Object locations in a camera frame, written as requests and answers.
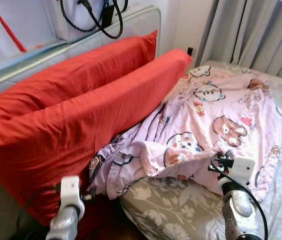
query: red tassel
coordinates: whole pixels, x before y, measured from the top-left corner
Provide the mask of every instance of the red tassel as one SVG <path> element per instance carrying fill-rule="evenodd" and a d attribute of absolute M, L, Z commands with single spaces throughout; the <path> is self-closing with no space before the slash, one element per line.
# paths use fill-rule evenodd
<path fill-rule="evenodd" d="M 17 37 L 14 35 L 14 33 L 12 32 L 12 30 L 9 28 L 9 26 L 5 23 L 5 21 L 3 20 L 3 18 L 0 16 L 0 22 L 2 24 L 2 26 L 5 28 L 7 34 L 9 34 L 9 36 L 12 38 L 13 42 L 15 43 L 15 45 L 17 46 L 17 48 L 23 52 L 26 53 L 26 48 L 23 46 L 23 44 L 17 39 Z"/>

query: cable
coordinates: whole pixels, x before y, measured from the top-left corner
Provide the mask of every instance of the cable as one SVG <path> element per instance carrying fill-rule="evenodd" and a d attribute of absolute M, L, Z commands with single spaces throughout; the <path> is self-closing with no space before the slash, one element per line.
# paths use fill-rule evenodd
<path fill-rule="evenodd" d="M 226 175 L 225 173 L 223 173 L 222 171 L 220 171 L 216 166 L 215 164 L 213 163 L 213 161 L 215 161 L 215 159 L 212 159 L 211 160 L 211 165 L 215 168 L 215 170 L 220 174 L 222 175 L 223 177 L 226 177 L 227 179 L 229 179 L 230 181 L 238 184 L 252 199 L 253 199 L 253 202 L 256 204 L 257 208 L 260 210 L 260 213 L 262 215 L 262 219 L 263 219 L 263 222 L 264 222 L 264 235 L 265 235 L 265 240 L 268 240 L 268 227 L 267 227 L 267 220 L 266 220 L 266 217 L 265 217 L 265 214 L 263 212 L 263 209 L 262 207 L 260 206 L 260 204 L 257 202 L 256 198 L 254 197 L 254 195 L 247 189 L 245 188 L 243 185 L 241 185 L 239 182 L 235 181 L 234 179 L 232 179 L 230 176 Z"/>
<path fill-rule="evenodd" d="M 17 219 L 16 219 L 16 233 L 20 233 L 20 221 L 21 221 L 21 217 L 24 214 L 25 210 L 30 206 L 30 204 L 33 202 L 34 199 L 36 199 L 37 196 L 39 196 L 42 193 L 45 193 L 47 191 L 54 191 L 56 190 L 55 186 L 47 186 L 47 187 L 43 187 L 41 189 L 39 189 L 37 192 L 35 192 L 32 197 L 26 202 L 26 204 L 24 205 L 24 207 L 20 210 L 19 214 L 17 215 Z"/>
<path fill-rule="evenodd" d="M 65 18 L 65 20 L 73 27 L 75 28 L 76 30 L 80 31 L 80 32 L 83 32 L 83 33 L 87 33 L 87 32 L 91 32 L 93 30 L 96 29 L 96 27 L 98 27 L 106 36 L 108 36 L 109 38 L 111 39 L 118 39 L 121 35 L 122 35 L 122 32 L 123 32 L 123 19 L 122 19 L 122 15 L 121 15 L 121 11 L 119 9 L 119 6 L 117 4 L 117 1 L 116 0 L 113 0 L 113 4 L 114 4 L 114 7 L 117 11 L 117 14 L 119 16 L 119 21 L 120 21 L 120 31 L 118 33 L 118 35 L 116 36 L 112 36 L 110 34 L 108 34 L 104 28 L 100 25 L 100 21 L 102 19 L 102 16 L 103 16 L 103 11 L 105 9 L 105 6 L 108 5 L 108 0 L 105 0 L 104 3 L 103 3 L 103 7 L 102 7 L 102 12 L 100 14 L 100 17 L 99 17 L 99 20 L 97 20 L 93 14 L 93 11 L 92 11 L 92 6 L 91 4 L 89 3 L 88 0 L 80 0 L 79 1 L 80 3 L 82 3 L 85 8 L 88 10 L 91 18 L 93 19 L 95 25 L 90 28 L 90 29 L 82 29 L 82 28 L 79 28 L 77 27 L 74 23 L 71 22 L 71 20 L 66 16 L 66 13 L 65 13 L 65 10 L 64 10 L 64 6 L 63 6 L 63 0 L 60 0 L 60 5 L 61 5 L 61 11 L 62 11 L 62 14 L 63 14 L 63 17 Z"/>

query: bedding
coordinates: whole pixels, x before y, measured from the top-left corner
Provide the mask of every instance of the bedding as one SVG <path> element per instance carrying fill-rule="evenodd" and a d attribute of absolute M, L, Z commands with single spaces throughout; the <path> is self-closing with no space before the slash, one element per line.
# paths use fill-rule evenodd
<path fill-rule="evenodd" d="M 183 51 L 174 50 L 118 80 L 51 106 L 42 104 L 49 92 L 41 85 L 37 86 L 37 97 L 24 94 L 25 98 L 18 99 L 18 85 L 15 94 L 14 87 L 2 93 L 0 182 L 21 205 L 37 190 L 60 182 L 63 176 L 80 175 L 84 185 L 84 169 L 98 149 L 153 111 L 190 61 Z M 118 71 L 122 73 L 123 67 L 117 65 Z M 31 92 L 31 83 L 20 83 L 23 92 Z M 57 94 L 59 85 L 52 86 Z M 28 104 L 34 107 L 21 109 Z M 54 193 L 47 192 L 28 210 L 48 225 L 58 209 L 58 200 Z"/>
<path fill-rule="evenodd" d="M 196 78 L 199 71 L 206 76 Z M 114 199 L 140 178 L 174 177 L 221 195 L 218 174 L 207 168 L 223 152 L 256 161 L 249 187 L 259 201 L 265 197 L 282 126 L 266 78 L 210 66 L 190 70 L 185 78 L 189 84 L 180 94 L 97 153 L 89 166 L 90 176 L 95 175 L 90 188 Z"/>
<path fill-rule="evenodd" d="M 266 78 L 275 103 L 282 110 L 282 78 L 221 62 L 208 61 L 205 64 L 211 69 L 229 71 L 232 75 L 256 74 Z M 205 70 L 194 74 L 198 79 L 205 79 L 208 75 Z M 186 78 L 180 79 L 164 101 L 174 95 L 181 96 L 188 86 Z M 279 158 L 273 182 L 261 202 L 268 221 L 269 239 L 272 240 L 282 240 L 282 148 Z M 258 175 L 266 175 L 263 167 Z M 222 197 L 194 181 L 145 177 L 130 186 L 120 201 L 129 219 L 150 240 L 225 239 Z M 257 224 L 259 232 L 264 234 L 258 210 Z"/>

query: bed sheet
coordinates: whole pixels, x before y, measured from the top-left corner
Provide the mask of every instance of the bed sheet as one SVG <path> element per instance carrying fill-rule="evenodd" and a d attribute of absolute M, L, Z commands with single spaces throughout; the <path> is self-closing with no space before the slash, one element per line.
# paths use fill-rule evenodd
<path fill-rule="evenodd" d="M 206 65 L 238 74 L 249 71 L 215 61 Z M 268 75 L 268 83 L 276 105 L 282 109 L 282 78 Z M 180 80 L 167 98 L 185 86 L 186 80 Z M 150 240 L 225 239 L 222 198 L 193 181 L 144 178 L 130 187 L 120 201 L 130 220 Z M 269 239 L 282 240 L 282 148 L 275 178 L 261 206 L 267 216 Z M 258 211 L 257 218 L 263 235 Z"/>

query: headboard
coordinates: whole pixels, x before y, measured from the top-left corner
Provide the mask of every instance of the headboard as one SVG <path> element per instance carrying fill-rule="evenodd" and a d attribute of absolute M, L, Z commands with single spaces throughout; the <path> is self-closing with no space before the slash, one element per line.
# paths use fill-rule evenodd
<path fill-rule="evenodd" d="M 156 55 L 158 55 L 160 21 L 161 14 L 156 7 L 149 7 L 132 13 L 123 19 L 124 28 L 120 38 L 135 35 L 143 36 L 150 34 L 154 30 L 159 30 L 156 49 Z M 115 23 L 107 30 L 110 34 L 114 34 L 117 32 L 117 29 L 118 24 Z M 20 63 L 4 68 L 0 70 L 0 92 L 51 65 L 113 41 L 115 40 L 106 37 L 101 32 L 97 32 L 76 43 L 57 46 Z M 19 210 L 20 206 L 18 203 L 0 185 L 0 240 L 6 240 L 14 234 L 15 221 Z M 31 217 L 24 217 L 21 226 L 31 224 L 32 221 Z"/>

